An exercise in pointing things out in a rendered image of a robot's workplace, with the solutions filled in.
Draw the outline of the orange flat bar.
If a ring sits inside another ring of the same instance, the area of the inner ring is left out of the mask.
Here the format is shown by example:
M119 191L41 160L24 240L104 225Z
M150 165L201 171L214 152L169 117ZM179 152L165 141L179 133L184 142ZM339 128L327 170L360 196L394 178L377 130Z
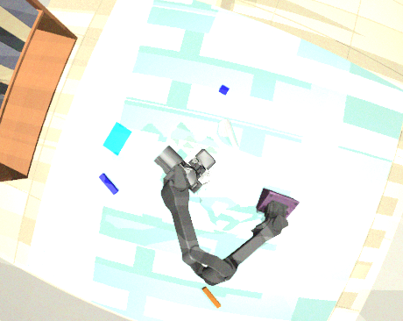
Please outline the orange flat bar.
M216 300L216 298L214 297L214 295L208 290L207 286L205 288L202 288L202 291L204 291L204 293L207 295L207 297L209 298L210 301L212 301L212 303L215 305L215 307L218 309L220 308L222 305Z

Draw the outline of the small blue block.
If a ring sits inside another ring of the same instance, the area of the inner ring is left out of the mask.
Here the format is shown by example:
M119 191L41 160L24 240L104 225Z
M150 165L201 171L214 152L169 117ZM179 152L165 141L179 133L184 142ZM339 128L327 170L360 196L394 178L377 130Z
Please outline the small blue block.
M113 195L119 191L105 173L102 173L98 178L104 183L105 187L113 193Z

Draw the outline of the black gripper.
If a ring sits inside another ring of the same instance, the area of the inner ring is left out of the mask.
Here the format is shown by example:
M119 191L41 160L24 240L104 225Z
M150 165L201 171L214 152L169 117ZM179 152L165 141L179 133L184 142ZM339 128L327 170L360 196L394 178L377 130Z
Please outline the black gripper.
M202 149L195 157L187 164L185 167L193 168L197 173L197 180L201 178L201 176L209 170L214 164L216 160L205 150ZM184 168L185 168L184 167Z

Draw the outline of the blue flat square plate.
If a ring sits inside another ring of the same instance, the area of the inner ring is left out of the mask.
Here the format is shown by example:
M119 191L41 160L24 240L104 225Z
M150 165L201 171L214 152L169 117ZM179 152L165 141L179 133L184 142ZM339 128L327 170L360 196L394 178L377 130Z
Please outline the blue flat square plate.
M222 85L222 86L220 87L220 89L219 89L219 92L220 92L221 94L223 94L223 95L226 95L229 89L230 89L230 88L225 87L225 86Z

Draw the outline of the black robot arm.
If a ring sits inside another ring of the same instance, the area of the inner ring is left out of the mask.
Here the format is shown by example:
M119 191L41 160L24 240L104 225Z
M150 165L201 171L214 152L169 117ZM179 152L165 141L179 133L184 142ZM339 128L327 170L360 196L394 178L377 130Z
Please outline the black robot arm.
M196 171L190 166L185 167L187 163L169 145L154 161L166 174L163 178L161 196L173 217L181 258L194 270L195 275L210 286L229 281L244 260L289 226L286 219L288 206L272 200L265 207L265 220L251 229L253 236L227 258L220 259L212 253L206 253L198 244L188 209L189 190L195 194L202 187L197 180Z

